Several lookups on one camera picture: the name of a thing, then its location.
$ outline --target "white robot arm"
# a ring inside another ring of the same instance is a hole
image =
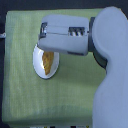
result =
[[[107,62],[107,74],[94,96],[93,128],[128,128],[128,21],[121,10],[103,9],[93,22],[92,33],[87,18],[46,16],[37,46],[75,55],[96,50]]]

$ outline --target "table surface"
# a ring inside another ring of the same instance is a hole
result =
[[[0,0],[0,33],[5,31],[6,14],[10,10],[52,10],[52,9],[87,9],[116,6],[128,17],[127,0]],[[8,128],[2,123],[2,96],[4,76],[5,41],[0,39],[0,128]]]

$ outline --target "green cloth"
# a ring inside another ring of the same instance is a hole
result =
[[[12,127],[92,123],[94,93],[105,77],[92,53],[86,57],[60,54],[59,68],[49,80],[36,74],[32,59],[44,16],[56,13],[90,19],[100,10],[7,13],[3,122]]]

